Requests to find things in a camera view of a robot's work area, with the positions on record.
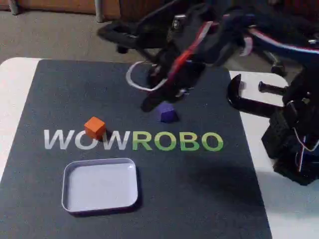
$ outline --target white cable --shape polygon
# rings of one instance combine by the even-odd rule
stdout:
[[[248,56],[253,51],[253,39],[250,36],[244,37],[245,47],[239,56]]]
[[[305,148],[305,149],[306,149],[307,151],[309,151],[309,152],[313,152],[313,151],[316,150],[316,148],[317,148],[318,145],[319,145],[319,140],[317,141],[317,143],[315,144],[315,146],[314,146],[312,149],[309,149],[309,148],[307,148],[307,146],[305,146],[305,144],[302,143],[302,141],[300,140],[296,128],[294,128],[294,131],[295,131],[295,135],[296,135],[296,138],[297,138],[298,142],[302,145],[303,148]]]
[[[296,47],[296,46],[287,45],[287,44],[283,44],[283,43],[277,42],[276,40],[264,35],[263,33],[261,33],[260,31],[258,31],[256,29],[249,29],[248,31],[252,35],[262,39],[263,41],[266,41],[266,42],[268,42],[268,43],[270,43],[272,45],[275,45],[277,47],[280,47],[280,48],[293,50],[293,51],[298,51],[298,52],[303,52],[303,53],[319,54],[318,50],[312,50],[312,49],[307,49],[307,48],[302,48],[302,47]]]
[[[305,147],[301,150],[301,156],[300,156],[300,163],[299,163],[299,172],[301,172],[301,167],[303,165],[303,160],[304,160],[304,152],[305,152]]]
[[[126,72],[126,81],[128,82],[128,84],[136,89],[142,90],[142,91],[147,91],[147,92],[152,92],[152,91],[156,91],[158,90],[160,87],[162,87],[162,85],[165,84],[165,82],[167,81],[167,78],[163,79],[157,86],[155,86],[154,88],[146,88],[143,86],[139,86],[138,84],[134,83],[132,78],[131,78],[131,74],[133,69],[141,63],[145,63],[146,61],[138,61],[135,62],[132,66],[129,67],[128,71]]]

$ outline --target wooden block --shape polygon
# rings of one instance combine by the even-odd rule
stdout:
[[[106,131],[105,123],[97,117],[90,118],[84,124],[85,133],[96,140],[101,140]]]

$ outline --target white tray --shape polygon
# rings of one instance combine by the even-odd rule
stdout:
[[[64,169],[62,207],[70,213],[126,208],[137,198],[136,167],[129,158],[75,161]]]

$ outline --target mouse pad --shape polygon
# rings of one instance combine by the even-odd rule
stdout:
[[[240,114],[226,99],[225,69],[206,69],[174,104],[180,121],[140,109],[129,64],[39,62],[0,185],[1,238],[271,238]],[[149,66],[138,66],[143,83]],[[110,134],[84,135],[96,116]],[[61,205],[72,161],[132,159],[139,198],[126,210],[71,215]]]

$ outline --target screw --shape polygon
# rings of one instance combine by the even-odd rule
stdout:
[[[259,82],[259,84],[258,84],[258,90],[261,93],[268,92],[268,93],[272,93],[272,94],[280,95],[280,96],[285,94],[286,88],[287,87],[282,88],[282,87],[278,87],[278,86],[267,85],[262,81]]]

